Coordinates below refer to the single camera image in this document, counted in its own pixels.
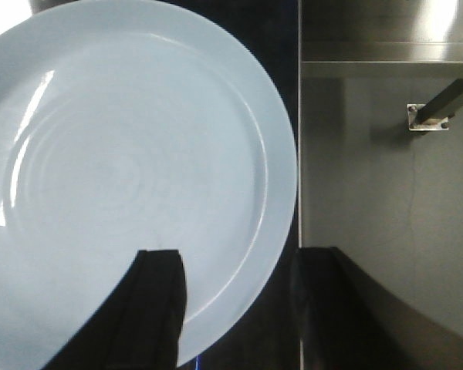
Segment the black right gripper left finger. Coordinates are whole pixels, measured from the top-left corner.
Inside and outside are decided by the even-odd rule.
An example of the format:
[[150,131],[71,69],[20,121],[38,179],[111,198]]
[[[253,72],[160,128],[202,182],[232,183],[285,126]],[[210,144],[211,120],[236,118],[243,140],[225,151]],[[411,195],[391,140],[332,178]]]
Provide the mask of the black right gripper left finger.
[[138,251],[126,274],[47,369],[175,369],[187,304],[176,250]]

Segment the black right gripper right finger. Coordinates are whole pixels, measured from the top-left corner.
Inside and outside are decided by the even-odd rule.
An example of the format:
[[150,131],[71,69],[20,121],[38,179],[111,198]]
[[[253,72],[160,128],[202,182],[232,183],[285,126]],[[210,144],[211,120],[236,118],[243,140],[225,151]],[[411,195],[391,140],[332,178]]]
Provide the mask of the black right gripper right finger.
[[303,369],[463,369],[463,337],[412,308],[337,247],[296,252]]

